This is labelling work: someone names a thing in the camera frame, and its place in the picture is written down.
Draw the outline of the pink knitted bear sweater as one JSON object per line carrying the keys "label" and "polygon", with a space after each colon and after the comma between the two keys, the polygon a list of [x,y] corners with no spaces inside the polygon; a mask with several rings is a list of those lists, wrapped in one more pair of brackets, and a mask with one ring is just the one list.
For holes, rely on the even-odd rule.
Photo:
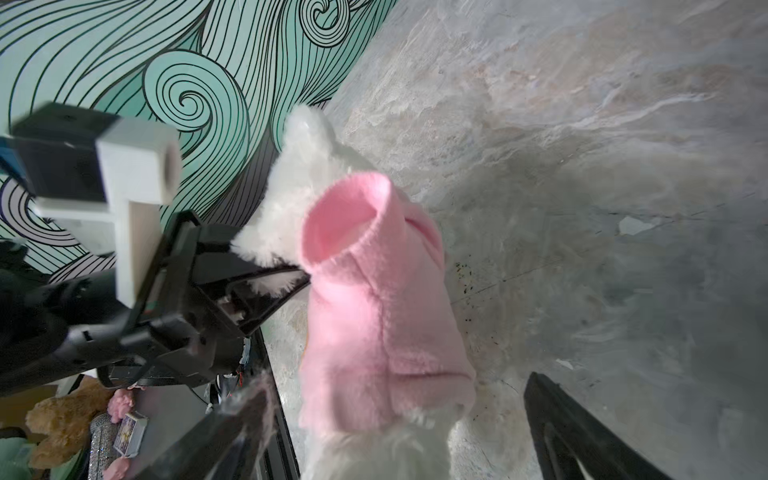
{"label": "pink knitted bear sweater", "polygon": [[309,274],[301,426],[364,432],[415,412],[471,409],[475,372],[445,285],[435,223],[384,174],[332,185],[300,241]]}

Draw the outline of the white plush teddy bear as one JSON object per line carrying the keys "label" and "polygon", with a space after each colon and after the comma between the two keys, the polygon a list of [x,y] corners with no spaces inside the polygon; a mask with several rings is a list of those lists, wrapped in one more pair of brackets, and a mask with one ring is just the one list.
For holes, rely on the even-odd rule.
{"label": "white plush teddy bear", "polygon": [[[321,110],[295,107],[286,120],[283,148],[271,168],[264,198],[232,240],[232,251],[261,267],[296,265],[309,277],[300,264],[302,226],[309,211],[336,182],[362,172],[379,171],[338,140]],[[420,411],[386,427],[347,433],[313,433],[301,426],[299,414],[307,436],[302,475],[446,479],[451,471],[449,437],[467,412],[449,407]]]}

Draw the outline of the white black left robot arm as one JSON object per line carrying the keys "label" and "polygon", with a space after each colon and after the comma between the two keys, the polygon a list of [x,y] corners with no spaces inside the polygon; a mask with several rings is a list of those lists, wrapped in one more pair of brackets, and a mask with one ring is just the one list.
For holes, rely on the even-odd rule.
{"label": "white black left robot arm", "polygon": [[197,387],[245,368],[246,341],[309,283],[292,265],[260,267],[229,248],[236,228],[176,214],[136,303],[112,270],[48,284],[26,248],[1,244],[1,392],[94,370],[109,389]]}

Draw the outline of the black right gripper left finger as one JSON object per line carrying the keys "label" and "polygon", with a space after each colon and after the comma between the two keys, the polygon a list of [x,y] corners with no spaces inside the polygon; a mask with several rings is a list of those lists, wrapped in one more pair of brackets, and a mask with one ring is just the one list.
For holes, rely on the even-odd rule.
{"label": "black right gripper left finger", "polygon": [[261,427],[257,407],[266,394],[256,384],[235,391],[137,477],[139,479],[250,479]]}

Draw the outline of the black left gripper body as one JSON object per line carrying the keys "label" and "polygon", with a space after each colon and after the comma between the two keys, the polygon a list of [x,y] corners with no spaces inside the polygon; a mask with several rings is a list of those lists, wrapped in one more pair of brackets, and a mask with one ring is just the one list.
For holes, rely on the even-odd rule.
{"label": "black left gripper body", "polygon": [[309,284],[293,265],[260,267],[231,251],[234,226],[174,215],[133,308],[116,363],[119,387],[242,377],[253,335]]}

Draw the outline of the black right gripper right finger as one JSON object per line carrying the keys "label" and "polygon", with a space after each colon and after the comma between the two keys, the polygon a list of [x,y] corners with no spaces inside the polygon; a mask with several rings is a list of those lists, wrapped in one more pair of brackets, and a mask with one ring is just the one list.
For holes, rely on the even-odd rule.
{"label": "black right gripper right finger", "polygon": [[669,480],[549,377],[531,373],[523,398],[544,479]]}

